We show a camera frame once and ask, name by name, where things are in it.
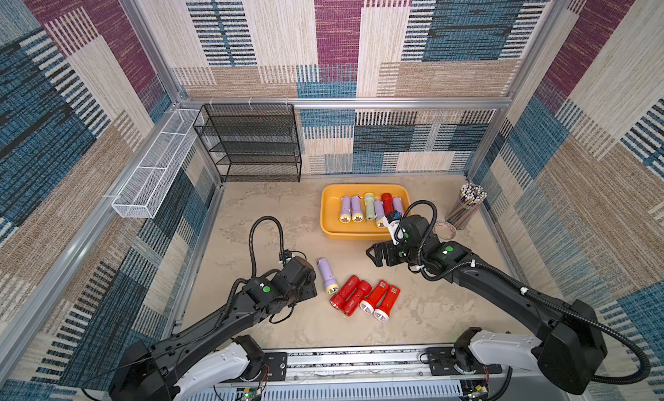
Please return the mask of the purple flashlight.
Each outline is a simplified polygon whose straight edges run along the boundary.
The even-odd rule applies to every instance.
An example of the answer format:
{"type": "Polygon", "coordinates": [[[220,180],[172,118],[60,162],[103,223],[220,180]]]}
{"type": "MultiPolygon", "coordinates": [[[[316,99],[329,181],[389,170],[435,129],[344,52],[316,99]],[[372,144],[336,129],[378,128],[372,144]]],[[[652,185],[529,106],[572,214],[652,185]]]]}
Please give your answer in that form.
{"type": "Polygon", "coordinates": [[[326,293],[330,295],[337,293],[340,287],[333,274],[329,261],[324,257],[320,258],[317,261],[317,267],[320,270],[326,293]]]}
{"type": "Polygon", "coordinates": [[[349,196],[343,196],[341,198],[339,220],[342,224],[349,224],[352,221],[351,198],[349,196]]]}
{"type": "Polygon", "coordinates": [[[404,216],[404,206],[403,206],[403,201],[401,197],[394,197],[393,198],[393,207],[394,210],[401,216],[404,216]]]}
{"type": "Polygon", "coordinates": [[[383,229],[386,227],[385,225],[385,210],[384,210],[384,205],[381,200],[375,200],[375,224],[377,225],[378,228],[383,229]]]}
{"type": "Polygon", "coordinates": [[[361,223],[364,221],[364,212],[361,206],[361,198],[358,195],[354,195],[351,198],[351,211],[352,221],[354,223],[361,223]]]}

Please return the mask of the pale green flashlight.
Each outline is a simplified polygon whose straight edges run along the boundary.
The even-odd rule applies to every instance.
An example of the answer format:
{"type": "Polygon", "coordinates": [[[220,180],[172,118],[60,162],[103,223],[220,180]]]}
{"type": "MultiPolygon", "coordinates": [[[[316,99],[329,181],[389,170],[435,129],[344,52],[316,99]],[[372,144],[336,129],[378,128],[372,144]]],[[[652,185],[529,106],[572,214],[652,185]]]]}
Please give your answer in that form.
{"type": "Polygon", "coordinates": [[[375,212],[375,195],[373,193],[365,193],[363,196],[365,206],[365,219],[367,221],[376,220],[375,212]]]}

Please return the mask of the yellow plastic storage tray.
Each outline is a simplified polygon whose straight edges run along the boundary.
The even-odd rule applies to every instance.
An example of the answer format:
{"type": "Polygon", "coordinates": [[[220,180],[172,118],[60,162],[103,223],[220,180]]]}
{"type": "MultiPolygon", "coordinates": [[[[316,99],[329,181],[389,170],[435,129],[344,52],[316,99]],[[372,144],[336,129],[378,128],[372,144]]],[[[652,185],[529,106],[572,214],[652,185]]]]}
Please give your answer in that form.
{"type": "Polygon", "coordinates": [[[394,184],[333,184],[322,192],[320,227],[333,240],[377,240],[391,238],[388,229],[380,225],[381,213],[376,205],[390,194],[406,209],[411,205],[409,193],[394,184]]]}

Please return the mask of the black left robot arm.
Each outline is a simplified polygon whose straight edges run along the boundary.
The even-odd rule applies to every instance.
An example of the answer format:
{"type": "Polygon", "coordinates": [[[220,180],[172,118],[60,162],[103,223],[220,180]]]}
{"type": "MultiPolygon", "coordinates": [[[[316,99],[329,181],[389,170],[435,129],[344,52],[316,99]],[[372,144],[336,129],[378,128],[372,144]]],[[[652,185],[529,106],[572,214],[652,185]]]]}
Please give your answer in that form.
{"type": "Polygon", "coordinates": [[[273,216],[257,219],[249,233],[251,276],[233,282],[227,301],[195,325],[147,347],[141,340],[124,351],[119,365],[83,380],[80,389],[95,400],[86,385],[108,375],[108,393],[113,400],[174,400],[184,394],[183,378],[214,349],[235,335],[274,316],[282,309],[294,309],[299,302],[316,296],[316,271],[306,259],[289,257],[284,230],[273,216]],[[279,269],[258,274],[254,234],[258,226],[271,221],[278,229],[279,269]]]}

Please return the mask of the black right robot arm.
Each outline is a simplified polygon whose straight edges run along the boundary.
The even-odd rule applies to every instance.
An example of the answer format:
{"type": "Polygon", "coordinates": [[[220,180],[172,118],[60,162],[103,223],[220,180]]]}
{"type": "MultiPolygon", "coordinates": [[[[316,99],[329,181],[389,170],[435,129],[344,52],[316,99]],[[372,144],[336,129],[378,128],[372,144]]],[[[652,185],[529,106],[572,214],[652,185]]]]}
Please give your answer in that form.
{"type": "Polygon", "coordinates": [[[545,377],[558,389],[581,395],[589,383],[632,385],[651,372],[648,355],[628,337],[598,321],[590,305],[564,302],[532,289],[486,263],[470,248],[456,241],[442,242],[434,232],[435,220],[375,202],[375,222],[390,233],[389,240],[367,250],[377,267],[406,264],[428,282],[446,281],[470,290],[521,323],[525,335],[491,333],[473,327],[464,331],[451,351],[454,368],[475,374],[481,366],[500,365],[509,371],[522,369],[545,377]],[[610,337],[636,356],[634,373],[603,376],[598,369],[610,337]]]}

